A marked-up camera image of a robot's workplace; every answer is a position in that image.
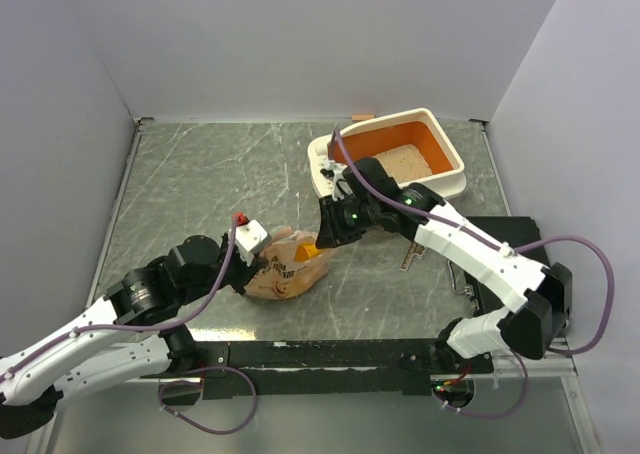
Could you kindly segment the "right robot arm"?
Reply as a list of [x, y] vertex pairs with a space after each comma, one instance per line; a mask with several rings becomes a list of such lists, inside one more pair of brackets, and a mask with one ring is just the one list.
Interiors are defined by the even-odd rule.
[[444, 370], [458, 372], [473, 357], [506, 349], [539, 360], [565, 327], [572, 273], [562, 264], [547, 266], [517, 253], [427, 186], [400, 187], [374, 158], [354, 167], [327, 160], [321, 174], [333, 191], [319, 200], [317, 248], [348, 245], [380, 227], [444, 256], [500, 301], [498, 309], [454, 320], [441, 332], [436, 358]]

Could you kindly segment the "yellow litter scoop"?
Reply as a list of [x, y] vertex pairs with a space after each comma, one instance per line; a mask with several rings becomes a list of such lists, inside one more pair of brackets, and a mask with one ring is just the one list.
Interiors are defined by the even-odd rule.
[[322, 251], [314, 243], [300, 243], [296, 248], [293, 260], [297, 263], [307, 262], [321, 253]]

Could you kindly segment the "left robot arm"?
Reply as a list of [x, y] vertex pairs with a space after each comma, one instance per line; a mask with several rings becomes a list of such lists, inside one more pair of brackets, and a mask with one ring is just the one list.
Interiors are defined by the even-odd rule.
[[192, 372], [198, 353], [179, 310], [207, 305], [226, 286], [244, 293], [269, 241], [247, 227], [220, 242], [191, 236], [129, 271], [66, 325], [2, 358], [2, 438], [30, 434], [72, 400], [129, 379]]

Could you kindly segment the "white orange litter box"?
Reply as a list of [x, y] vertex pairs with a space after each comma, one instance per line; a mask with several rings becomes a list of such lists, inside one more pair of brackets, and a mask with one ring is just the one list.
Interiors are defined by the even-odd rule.
[[467, 186], [465, 164], [426, 108], [363, 120], [339, 130], [354, 161], [375, 158], [399, 186], [426, 185], [445, 199]]

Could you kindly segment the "pink cat litter bag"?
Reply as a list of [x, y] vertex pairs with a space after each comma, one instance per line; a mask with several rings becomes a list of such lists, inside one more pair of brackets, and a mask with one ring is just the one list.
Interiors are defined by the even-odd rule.
[[281, 301], [298, 297], [310, 290], [329, 273], [332, 249], [314, 252], [306, 260], [299, 260], [296, 252], [301, 247], [315, 249], [317, 234], [309, 231], [281, 228], [272, 235], [271, 243], [260, 253], [266, 262], [245, 286], [249, 297]]

